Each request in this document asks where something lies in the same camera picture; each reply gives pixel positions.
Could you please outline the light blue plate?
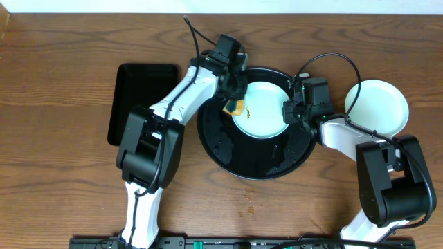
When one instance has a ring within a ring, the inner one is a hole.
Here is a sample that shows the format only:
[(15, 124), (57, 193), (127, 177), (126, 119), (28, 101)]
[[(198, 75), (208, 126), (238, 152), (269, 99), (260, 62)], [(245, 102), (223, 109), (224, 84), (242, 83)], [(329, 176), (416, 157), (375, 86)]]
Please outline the light blue plate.
[(407, 124), (409, 107), (399, 89), (383, 80), (365, 80), (349, 114), (353, 124), (395, 136)]

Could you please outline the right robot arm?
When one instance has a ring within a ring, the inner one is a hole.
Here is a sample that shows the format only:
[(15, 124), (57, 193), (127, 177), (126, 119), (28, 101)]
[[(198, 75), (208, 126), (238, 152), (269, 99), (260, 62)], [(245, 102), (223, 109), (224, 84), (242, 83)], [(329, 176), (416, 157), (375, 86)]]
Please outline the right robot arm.
[(307, 125), (318, 144), (356, 162), (361, 211), (340, 231), (339, 248), (381, 248), (396, 230), (429, 220), (437, 197), (416, 137), (389, 137), (335, 114), (324, 78), (299, 74), (289, 86), (284, 121)]

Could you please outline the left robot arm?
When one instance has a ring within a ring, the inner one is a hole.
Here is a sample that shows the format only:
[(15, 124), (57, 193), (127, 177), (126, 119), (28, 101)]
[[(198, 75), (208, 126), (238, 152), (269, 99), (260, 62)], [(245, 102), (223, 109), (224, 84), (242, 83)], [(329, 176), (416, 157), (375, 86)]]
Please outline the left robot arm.
[(129, 113), (116, 159), (128, 195), (119, 248), (154, 244), (161, 195), (177, 172), (186, 124), (213, 97), (225, 102), (227, 114), (242, 113), (247, 59), (239, 41), (221, 35), (212, 50), (197, 52), (185, 77), (162, 100)]

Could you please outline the pale blue plate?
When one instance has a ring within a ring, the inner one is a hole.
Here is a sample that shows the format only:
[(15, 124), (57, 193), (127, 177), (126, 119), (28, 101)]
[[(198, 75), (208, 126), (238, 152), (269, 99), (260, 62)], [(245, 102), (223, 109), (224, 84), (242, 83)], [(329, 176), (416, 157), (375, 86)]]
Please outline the pale blue plate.
[(273, 138), (289, 126), (284, 122), (282, 108), (289, 100), (287, 93), (270, 82), (248, 85), (242, 113), (233, 116), (237, 128), (247, 136), (258, 139)]

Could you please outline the green and yellow sponge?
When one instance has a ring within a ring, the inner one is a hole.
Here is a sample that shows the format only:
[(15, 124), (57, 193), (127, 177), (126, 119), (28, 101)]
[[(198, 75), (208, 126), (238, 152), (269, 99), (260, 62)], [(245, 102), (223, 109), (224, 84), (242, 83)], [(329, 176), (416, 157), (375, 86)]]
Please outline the green and yellow sponge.
[(223, 112), (231, 116), (240, 116), (243, 112), (243, 100), (228, 100), (223, 108)]

